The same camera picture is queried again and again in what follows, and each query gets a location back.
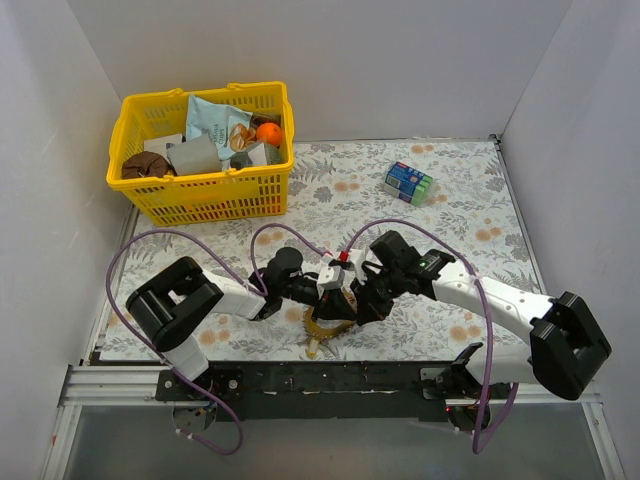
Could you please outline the metal disc with keyrings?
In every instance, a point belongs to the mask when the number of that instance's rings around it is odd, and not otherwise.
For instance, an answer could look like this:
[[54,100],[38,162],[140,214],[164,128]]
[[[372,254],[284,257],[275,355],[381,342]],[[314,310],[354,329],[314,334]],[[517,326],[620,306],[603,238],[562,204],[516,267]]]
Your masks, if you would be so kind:
[[[356,310],[355,296],[347,291],[343,290]],[[334,339],[340,335],[346,333],[356,325],[355,321],[327,321],[317,318],[317,308],[309,307],[304,314],[304,328],[308,335],[308,343],[312,338],[316,338],[320,341],[320,345],[327,340]]]

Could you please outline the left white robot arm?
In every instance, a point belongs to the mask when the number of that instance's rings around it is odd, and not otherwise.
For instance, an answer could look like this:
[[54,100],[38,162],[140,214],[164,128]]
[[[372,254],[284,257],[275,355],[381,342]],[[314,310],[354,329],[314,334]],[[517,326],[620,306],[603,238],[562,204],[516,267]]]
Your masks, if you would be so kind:
[[300,251],[279,249],[266,267],[249,278],[255,287],[266,286],[263,297],[202,269],[191,257],[182,257],[134,290],[126,309],[153,348],[180,372],[180,390],[200,400],[211,392],[213,377],[194,332],[210,313],[258,321],[277,313],[287,299],[308,306],[316,319],[356,321],[354,304],[342,290],[344,272],[328,256],[318,273],[305,274],[302,263]]

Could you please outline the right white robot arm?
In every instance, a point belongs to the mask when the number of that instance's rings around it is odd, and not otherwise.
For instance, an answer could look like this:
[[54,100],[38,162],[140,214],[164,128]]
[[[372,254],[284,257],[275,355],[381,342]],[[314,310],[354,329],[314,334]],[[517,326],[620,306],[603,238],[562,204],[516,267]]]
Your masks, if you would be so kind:
[[340,255],[356,273],[351,290],[359,324],[384,320],[396,298],[413,294],[482,315],[521,341],[501,347],[491,339],[470,344],[427,378],[432,391],[471,398],[488,385],[523,383],[577,400],[611,355],[591,310],[574,293],[550,297],[478,277],[449,253],[419,253],[396,231],[380,236],[369,251],[375,263],[359,250]]

